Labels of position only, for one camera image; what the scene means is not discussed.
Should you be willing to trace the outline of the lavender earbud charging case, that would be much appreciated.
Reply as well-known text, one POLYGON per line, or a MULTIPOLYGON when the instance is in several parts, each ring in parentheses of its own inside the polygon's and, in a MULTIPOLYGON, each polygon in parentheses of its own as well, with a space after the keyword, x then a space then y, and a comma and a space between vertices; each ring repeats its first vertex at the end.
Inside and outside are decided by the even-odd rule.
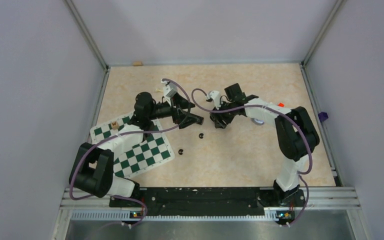
POLYGON ((265 122, 263 120, 259 120, 259 119, 256 119, 256 118, 252 118, 251 119, 252 122, 255 124, 255 125, 258 125, 258 126, 262 126, 265 124, 265 122))

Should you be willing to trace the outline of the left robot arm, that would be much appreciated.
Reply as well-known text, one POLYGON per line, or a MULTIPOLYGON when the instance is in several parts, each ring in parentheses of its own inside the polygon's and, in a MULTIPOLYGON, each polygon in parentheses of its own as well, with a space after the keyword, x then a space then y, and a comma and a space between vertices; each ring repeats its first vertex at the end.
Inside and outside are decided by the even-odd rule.
POLYGON ((129 207, 140 202, 139 184, 126 177, 116 176, 114 161, 118 157, 129 157, 130 151, 150 137, 162 134, 155 120, 171 118, 174 128, 184 129, 190 125, 202 125, 204 118, 191 113, 195 105, 188 97, 175 92, 165 102, 157 102, 149 92, 140 92, 135 97, 132 116, 123 125, 96 143, 83 143, 77 152, 68 182, 69 193, 75 199, 75 188, 88 197, 102 198, 109 194, 120 196, 129 207))

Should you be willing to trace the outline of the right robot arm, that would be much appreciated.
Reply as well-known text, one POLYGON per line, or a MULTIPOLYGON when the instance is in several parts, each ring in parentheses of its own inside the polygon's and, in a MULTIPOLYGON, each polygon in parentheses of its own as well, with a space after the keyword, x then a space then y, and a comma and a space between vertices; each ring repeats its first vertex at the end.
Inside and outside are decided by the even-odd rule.
POLYGON ((235 83, 224 89, 225 98, 216 90, 207 95, 214 103, 210 119, 217 129, 225 129, 235 116, 244 116, 275 128, 279 149, 284 156, 281 171, 273 182, 273 200, 287 206, 299 190, 299 174, 312 160, 309 155, 320 144, 320 137, 308 111, 298 106, 286 108, 264 101, 257 95, 246 95, 235 83))

